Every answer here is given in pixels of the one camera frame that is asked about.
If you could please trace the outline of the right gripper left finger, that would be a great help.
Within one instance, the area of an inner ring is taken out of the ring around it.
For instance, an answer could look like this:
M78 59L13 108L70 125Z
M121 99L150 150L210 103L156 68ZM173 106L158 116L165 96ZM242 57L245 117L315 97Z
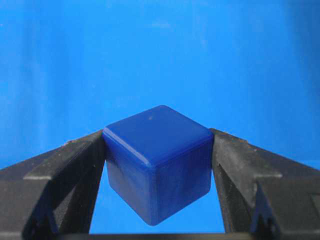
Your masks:
M0 233L87 234L105 158L97 131L1 169Z

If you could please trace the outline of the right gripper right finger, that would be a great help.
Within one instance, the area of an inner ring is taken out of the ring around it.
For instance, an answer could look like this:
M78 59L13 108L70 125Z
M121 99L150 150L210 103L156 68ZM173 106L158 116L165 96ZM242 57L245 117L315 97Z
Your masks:
M320 233L319 170L226 132L212 133L212 171L227 233Z

